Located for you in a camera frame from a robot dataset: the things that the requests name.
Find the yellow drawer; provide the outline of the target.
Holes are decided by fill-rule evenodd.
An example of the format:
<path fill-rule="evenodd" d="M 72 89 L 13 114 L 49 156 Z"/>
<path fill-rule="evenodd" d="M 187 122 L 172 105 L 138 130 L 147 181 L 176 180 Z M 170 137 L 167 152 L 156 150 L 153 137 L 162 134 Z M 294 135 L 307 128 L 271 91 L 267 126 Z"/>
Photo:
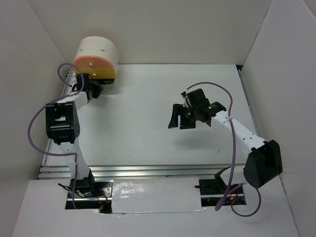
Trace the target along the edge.
<path fill-rule="evenodd" d="M 83 74 L 89 74 L 93 79 L 115 79 L 117 77 L 114 68 L 86 68 L 80 69 Z"/>

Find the grey bottom drawer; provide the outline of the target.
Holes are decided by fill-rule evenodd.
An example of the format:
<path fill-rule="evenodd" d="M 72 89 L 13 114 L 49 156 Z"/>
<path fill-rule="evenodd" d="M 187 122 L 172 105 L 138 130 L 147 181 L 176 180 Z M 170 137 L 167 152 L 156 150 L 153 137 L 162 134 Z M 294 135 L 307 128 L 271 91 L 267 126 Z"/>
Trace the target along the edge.
<path fill-rule="evenodd" d="M 115 79 L 91 79 L 95 84 L 99 85 L 114 85 Z"/>

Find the peach top drawer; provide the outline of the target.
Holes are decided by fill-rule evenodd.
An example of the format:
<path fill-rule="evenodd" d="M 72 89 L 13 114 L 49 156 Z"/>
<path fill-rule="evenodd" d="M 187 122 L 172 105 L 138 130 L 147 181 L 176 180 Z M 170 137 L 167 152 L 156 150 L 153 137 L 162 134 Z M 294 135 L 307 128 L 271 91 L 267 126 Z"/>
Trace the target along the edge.
<path fill-rule="evenodd" d="M 77 57 L 73 64 L 79 69 L 114 69 L 114 66 L 108 60 L 92 55 Z"/>

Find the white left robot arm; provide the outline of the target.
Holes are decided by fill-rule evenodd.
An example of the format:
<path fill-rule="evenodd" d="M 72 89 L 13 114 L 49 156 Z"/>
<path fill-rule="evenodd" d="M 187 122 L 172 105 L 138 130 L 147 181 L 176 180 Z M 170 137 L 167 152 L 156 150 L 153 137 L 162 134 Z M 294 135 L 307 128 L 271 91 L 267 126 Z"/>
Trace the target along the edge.
<path fill-rule="evenodd" d="M 80 124 L 77 111 L 92 98 L 98 98 L 103 89 L 92 82 L 92 76 L 88 73 L 77 74 L 76 79 L 71 97 L 46 104 L 46 134 L 65 155 L 71 176 L 68 190 L 78 196 L 92 197 L 98 195 L 99 189 L 79 146 Z"/>

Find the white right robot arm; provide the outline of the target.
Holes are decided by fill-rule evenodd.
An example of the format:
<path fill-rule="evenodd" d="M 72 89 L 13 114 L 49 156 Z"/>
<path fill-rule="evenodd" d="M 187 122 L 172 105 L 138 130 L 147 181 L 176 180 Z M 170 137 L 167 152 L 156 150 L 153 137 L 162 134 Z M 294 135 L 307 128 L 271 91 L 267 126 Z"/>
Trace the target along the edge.
<path fill-rule="evenodd" d="M 202 89 L 183 92 L 183 104 L 173 104 L 169 128 L 193 129 L 200 121 L 230 138 L 234 152 L 241 152 L 246 162 L 235 163 L 219 171 L 215 189 L 226 193 L 232 185 L 249 184 L 260 188 L 283 172 L 280 146 L 275 140 L 265 139 L 252 133 L 234 119 L 219 102 L 210 103 Z"/>

